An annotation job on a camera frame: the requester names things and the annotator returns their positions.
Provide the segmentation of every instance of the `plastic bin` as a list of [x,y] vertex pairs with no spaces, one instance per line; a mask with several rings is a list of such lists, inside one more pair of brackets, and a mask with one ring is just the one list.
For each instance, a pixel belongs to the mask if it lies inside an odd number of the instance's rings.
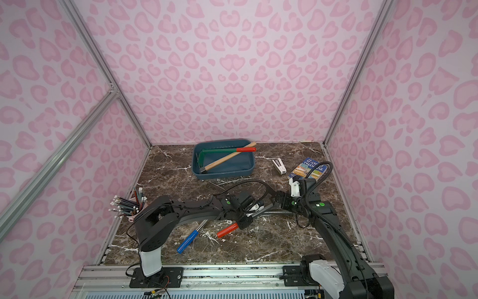
[[[202,142],[196,144],[193,150],[193,164],[192,169],[194,175],[198,179],[214,179],[221,177],[241,177],[249,176],[254,167],[256,166],[256,161],[254,159],[254,153],[240,153],[239,155],[232,157],[228,161],[214,167],[205,174],[199,172],[199,164],[197,162],[197,157],[203,149],[213,149],[213,148],[234,148],[234,147],[245,147],[250,144],[250,141],[247,139],[229,139],[229,140],[220,140],[220,141],[210,141]],[[207,153],[204,155],[204,165],[208,165],[222,157],[229,155],[230,153]]]

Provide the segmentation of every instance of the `book cover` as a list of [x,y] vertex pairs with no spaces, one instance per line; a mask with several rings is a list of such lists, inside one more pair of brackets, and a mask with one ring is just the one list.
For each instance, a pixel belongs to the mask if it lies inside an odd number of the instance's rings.
[[[311,158],[306,158],[299,166],[297,166],[291,174],[289,174],[289,177],[305,177],[309,171],[314,168],[319,162],[311,159]],[[318,180],[319,177],[325,172],[327,169],[327,165],[321,165],[319,166],[314,172],[310,175],[310,178],[314,178],[315,180]]]

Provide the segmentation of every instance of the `pink wallpaper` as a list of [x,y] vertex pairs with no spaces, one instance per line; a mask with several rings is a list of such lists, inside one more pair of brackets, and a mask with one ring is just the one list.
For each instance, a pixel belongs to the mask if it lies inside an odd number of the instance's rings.
[[0,3],[0,213],[109,89],[55,0]]
[[67,298],[83,265],[97,256],[146,147],[114,102],[0,243],[0,297]]
[[398,298],[478,297],[477,45],[477,1],[399,1],[330,147]]
[[155,144],[323,140],[381,0],[78,0]]

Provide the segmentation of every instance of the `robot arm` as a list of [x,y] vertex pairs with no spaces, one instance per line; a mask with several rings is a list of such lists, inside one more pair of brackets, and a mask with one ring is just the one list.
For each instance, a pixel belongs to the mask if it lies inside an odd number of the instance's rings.
[[[320,195],[314,190],[306,196],[308,188],[312,188],[314,183],[314,179],[300,179],[300,197],[292,197],[285,192],[274,191],[264,183],[267,186],[268,194],[272,196],[270,207],[282,208],[307,217],[324,239],[340,270],[344,286],[343,289],[340,288],[336,292],[336,296],[332,296],[333,298],[392,299],[394,291],[390,280],[387,277],[378,277],[361,257],[358,250],[348,240],[330,202],[321,201]],[[173,228],[179,224],[202,220],[231,220],[235,221],[240,229],[248,227],[253,222],[255,215],[247,212],[257,201],[245,191],[238,196],[230,193],[213,195],[209,200],[194,203],[173,200],[169,196],[160,196],[134,221],[142,262],[145,263],[144,256],[161,249]],[[314,257],[316,258],[317,255],[305,256],[302,260],[300,275],[304,281],[320,280],[318,278],[320,277],[319,258],[315,259]],[[320,280],[319,283],[327,290],[323,281]]]

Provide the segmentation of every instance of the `brown marble tabletop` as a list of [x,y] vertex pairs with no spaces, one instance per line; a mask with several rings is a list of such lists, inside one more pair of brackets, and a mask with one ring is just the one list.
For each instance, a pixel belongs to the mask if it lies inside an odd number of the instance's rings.
[[[248,178],[259,178],[277,190],[290,191],[288,174],[305,158],[325,161],[319,143],[268,143],[258,144],[255,153],[256,166],[249,177],[229,177],[213,180],[199,180],[191,172],[193,145],[154,146],[137,187],[143,187],[148,202],[160,195],[170,195],[180,200],[209,199],[211,194]],[[279,175],[271,159],[281,158],[287,173]],[[244,184],[237,189],[254,191],[258,198],[263,187],[259,184]],[[330,176],[317,190],[322,200],[330,201],[340,218],[342,227],[353,242],[352,232],[344,204],[337,187]],[[306,219],[299,217],[304,225]],[[299,228],[293,216],[261,216],[245,230],[235,230],[222,239],[216,233],[232,222],[209,221],[194,242],[182,254],[176,252],[179,244],[194,230],[193,222],[176,227],[162,247],[163,264],[180,263],[243,263],[252,261],[298,261],[303,255],[320,253],[332,259],[330,251],[312,228]],[[126,235],[130,222],[123,219],[109,248],[105,264],[129,265],[139,261],[137,243]],[[133,236],[134,228],[129,233]]]

